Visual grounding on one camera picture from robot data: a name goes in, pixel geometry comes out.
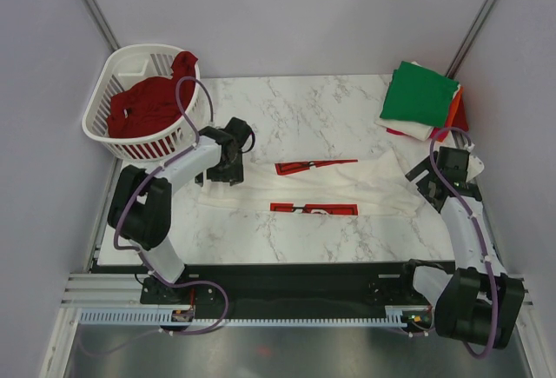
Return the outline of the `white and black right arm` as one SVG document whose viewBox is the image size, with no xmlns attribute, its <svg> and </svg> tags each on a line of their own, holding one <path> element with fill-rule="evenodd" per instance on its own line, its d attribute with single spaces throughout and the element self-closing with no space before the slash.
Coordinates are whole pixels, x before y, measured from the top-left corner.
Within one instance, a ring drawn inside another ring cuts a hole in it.
<svg viewBox="0 0 556 378">
<path fill-rule="evenodd" d="M 412 259 L 402 270 L 398 292 L 406 302 L 423 297 L 441 337 L 503 349 L 509 343 L 525 298 L 496 255 L 484 221 L 482 196 L 467 180 L 469 152 L 442 147 L 406 177 L 439 213 L 453 247 L 453 272 L 437 262 Z"/>
</svg>

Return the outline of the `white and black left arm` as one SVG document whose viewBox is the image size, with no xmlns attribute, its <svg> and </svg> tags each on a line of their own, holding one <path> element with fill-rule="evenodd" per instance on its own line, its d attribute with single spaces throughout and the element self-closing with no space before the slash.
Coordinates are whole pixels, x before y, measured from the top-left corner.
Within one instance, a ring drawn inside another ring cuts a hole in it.
<svg viewBox="0 0 556 378">
<path fill-rule="evenodd" d="M 174 193 L 190 182 L 242 183 L 242 158 L 250 151 L 245 145 L 255 145 L 253 129 L 237 117 L 223 128 L 205 127 L 196 135 L 194 145 L 151 171 L 125 167 L 109 207 L 114 249 L 135 252 L 171 302 L 183 302 L 191 290 L 183 276 L 186 264 L 169 239 Z"/>
</svg>

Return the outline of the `white Coca-Cola t-shirt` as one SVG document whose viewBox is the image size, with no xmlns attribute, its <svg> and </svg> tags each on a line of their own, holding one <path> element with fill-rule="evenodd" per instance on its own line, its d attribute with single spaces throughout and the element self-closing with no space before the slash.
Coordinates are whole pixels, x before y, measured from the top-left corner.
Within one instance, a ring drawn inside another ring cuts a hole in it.
<svg viewBox="0 0 556 378">
<path fill-rule="evenodd" d="M 335 216 L 411 217 L 423 202 L 391 149 L 366 161 L 249 163 L 242 183 L 206 181 L 199 196 L 216 208 Z"/>
</svg>

